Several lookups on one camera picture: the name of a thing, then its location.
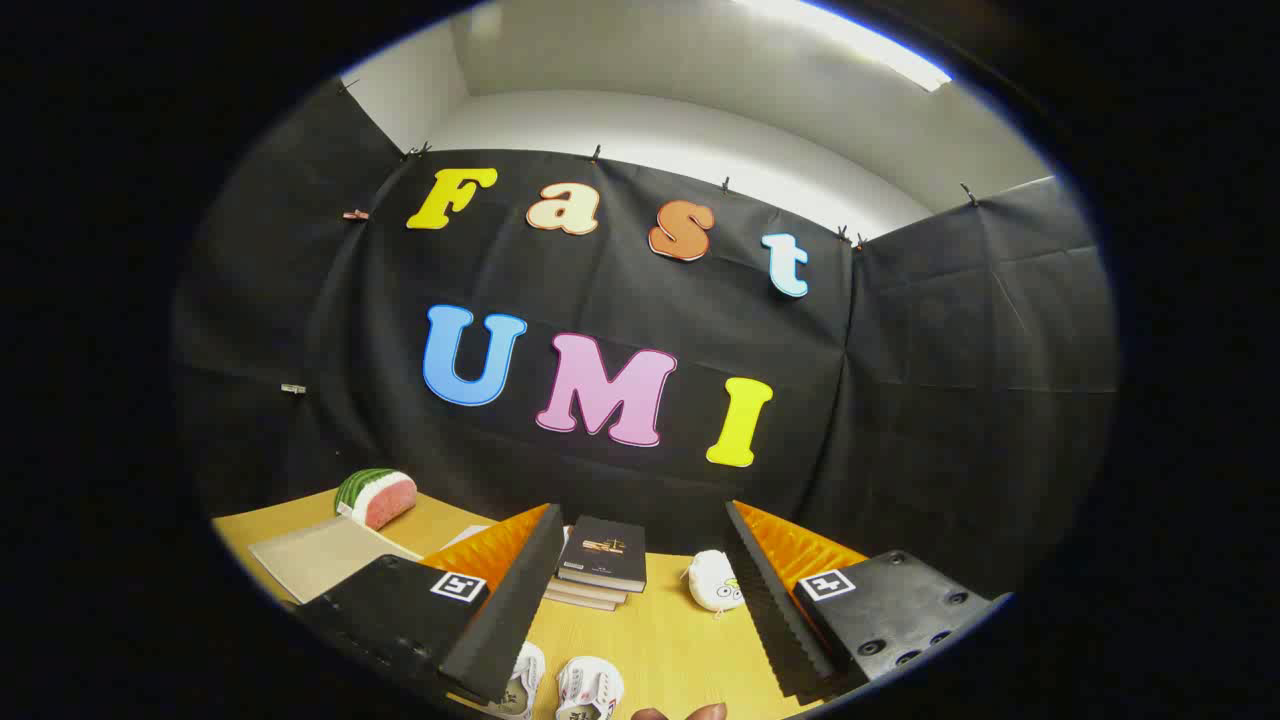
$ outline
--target white paper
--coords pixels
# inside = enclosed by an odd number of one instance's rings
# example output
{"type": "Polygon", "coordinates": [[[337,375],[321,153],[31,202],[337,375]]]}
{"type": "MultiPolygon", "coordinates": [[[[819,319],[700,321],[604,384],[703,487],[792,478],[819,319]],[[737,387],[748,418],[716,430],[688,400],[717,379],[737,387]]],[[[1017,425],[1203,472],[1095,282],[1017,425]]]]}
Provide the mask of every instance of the white paper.
{"type": "Polygon", "coordinates": [[[442,544],[440,550],[444,550],[445,547],[449,547],[451,544],[462,542],[462,541],[467,539],[468,537],[479,533],[480,530],[488,530],[488,529],[489,529],[489,525],[468,525],[467,529],[465,529],[461,533],[458,533],[458,536],[456,538],[453,538],[449,542],[442,544]]]}
{"type": "Polygon", "coordinates": [[[346,515],[253,543],[248,551],[300,603],[310,602],[383,555],[422,560],[346,515]]]}

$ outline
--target watermelon slice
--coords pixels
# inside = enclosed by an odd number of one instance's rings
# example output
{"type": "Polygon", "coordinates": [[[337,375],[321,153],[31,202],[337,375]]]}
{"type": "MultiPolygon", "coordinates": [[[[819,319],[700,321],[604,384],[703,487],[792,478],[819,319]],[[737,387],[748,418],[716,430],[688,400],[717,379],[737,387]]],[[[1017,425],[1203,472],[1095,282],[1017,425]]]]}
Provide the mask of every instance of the watermelon slice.
{"type": "Polygon", "coordinates": [[[349,507],[351,518],[372,529],[390,523],[397,515],[417,503],[417,486],[398,470],[372,468],[352,473],[338,486],[333,497],[333,511],[343,514],[349,507]]]}

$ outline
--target stack of books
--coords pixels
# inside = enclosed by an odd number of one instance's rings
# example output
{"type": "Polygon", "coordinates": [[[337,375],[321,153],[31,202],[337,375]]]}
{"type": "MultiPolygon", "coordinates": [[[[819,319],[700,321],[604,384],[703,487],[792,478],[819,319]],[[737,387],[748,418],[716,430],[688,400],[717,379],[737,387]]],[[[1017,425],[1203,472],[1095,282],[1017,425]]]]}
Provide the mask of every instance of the stack of books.
{"type": "Polygon", "coordinates": [[[543,597],[612,611],[627,593],[644,592],[645,582],[644,528],[582,515],[564,528],[556,578],[543,597]]]}

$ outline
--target blue letter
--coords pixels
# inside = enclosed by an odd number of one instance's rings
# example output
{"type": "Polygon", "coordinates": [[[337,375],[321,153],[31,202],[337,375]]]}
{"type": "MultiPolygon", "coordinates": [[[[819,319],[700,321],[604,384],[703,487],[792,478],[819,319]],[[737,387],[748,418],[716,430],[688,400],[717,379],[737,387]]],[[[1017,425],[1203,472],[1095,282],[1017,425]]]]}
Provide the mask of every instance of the blue letter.
{"type": "Polygon", "coordinates": [[[516,337],[525,333],[529,323],[511,315],[489,315],[484,327],[489,328],[489,355],[484,360],[484,374],[479,380],[463,380],[453,372],[458,356],[462,328],[471,324],[471,313],[453,305],[436,305],[426,311],[431,329],[426,336],[422,354],[422,379],[431,392],[454,405],[486,405],[493,402],[507,384],[511,351],[516,337]]]}
{"type": "Polygon", "coordinates": [[[808,264],[809,254],[796,247],[796,238],[787,233],[767,234],[760,243],[769,249],[769,279],[773,287],[791,297],[804,297],[809,283],[796,278],[796,263],[808,264]]]}

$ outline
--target pink letter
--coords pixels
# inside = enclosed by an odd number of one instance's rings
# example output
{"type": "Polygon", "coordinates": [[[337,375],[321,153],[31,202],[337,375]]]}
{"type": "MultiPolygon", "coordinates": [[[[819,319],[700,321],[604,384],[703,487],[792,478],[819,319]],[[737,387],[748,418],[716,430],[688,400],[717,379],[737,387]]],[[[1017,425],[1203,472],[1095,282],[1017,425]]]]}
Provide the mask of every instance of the pink letter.
{"type": "Polygon", "coordinates": [[[609,380],[604,359],[594,338],[577,333],[559,333],[552,340],[561,356],[552,387],[552,401],[535,419],[539,427],[558,433],[577,428],[571,406],[577,396],[586,432],[595,434],[613,413],[622,406],[618,421],[609,428],[609,437],[622,445],[653,447],[658,445],[654,425],[658,402],[667,375],[676,369],[676,359],[657,350],[641,350],[609,380]]]}

